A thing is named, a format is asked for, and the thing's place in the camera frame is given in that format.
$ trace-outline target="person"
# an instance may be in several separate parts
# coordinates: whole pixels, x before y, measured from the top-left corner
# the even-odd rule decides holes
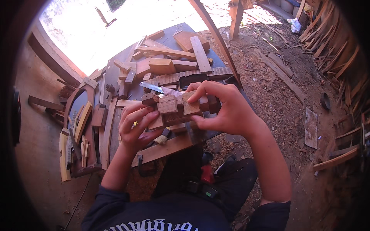
[[[191,83],[196,90],[189,103],[211,94],[222,107],[214,118],[191,116],[199,129],[242,135],[253,158],[229,158],[215,172],[214,184],[202,183],[201,146],[170,155],[150,201],[130,202],[125,193],[136,153],[162,134],[144,132],[158,111],[142,104],[122,111],[117,152],[108,167],[95,203],[82,222],[82,230],[112,231],[202,231],[231,230],[230,224],[259,178],[262,199],[247,230],[284,230],[290,212],[292,186],[288,167],[266,123],[260,119],[233,84],[214,81]]]

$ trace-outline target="left hand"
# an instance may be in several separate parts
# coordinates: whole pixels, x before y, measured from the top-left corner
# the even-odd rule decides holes
[[[146,107],[141,103],[123,108],[118,126],[118,131],[122,138],[120,145],[124,145],[130,154],[135,155],[139,150],[159,137],[163,129],[144,132],[145,128],[158,116],[158,110],[154,111],[153,107]]]

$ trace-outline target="dark t-shirt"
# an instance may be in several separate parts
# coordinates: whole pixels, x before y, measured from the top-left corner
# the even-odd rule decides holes
[[[247,230],[284,230],[290,201],[260,206]],[[220,208],[190,194],[168,194],[151,201],[129,202],[128,193],[102,186],[82,222],[82,230],[109,231],[221,231],[231,230]]]

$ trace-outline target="right hand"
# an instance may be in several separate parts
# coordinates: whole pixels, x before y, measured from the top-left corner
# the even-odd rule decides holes
[[[265,125],[234,84],[223,85],[215,81],[203,81],[191,83],[186,92],[193,90],[196,91],[188,99],[188,103],[193,103],[206,94],[214,95],[222,102],[221,110],[214,118],[191,116],[200,129],[242,135],[248,139],[258,132],[258,126]]]

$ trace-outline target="hand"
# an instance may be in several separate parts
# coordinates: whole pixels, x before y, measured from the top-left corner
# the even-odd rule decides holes
[[[221,110],[214,118],[205,119],[198,115],[191,116],[198,127],[203,130],[217,130],[233,135],[242,135],[246,139],[258,132],[258,126],[265,123],[254,113],[238,88],[233,84],[223,85],[215,81],[191,83],[187,92],[196,90],[188,99],[189,103],[210,94],[220,99]]]
[[[118,126],[118,131],[122,138],[120,145],[124,145],[130,154],[135,155],[139,150],[159,137],[163,129],[144,132],[145,128],[158,116],[159,112],[157,110],[154,111],[153,107],[146,107],[141,103],[123,108]]]

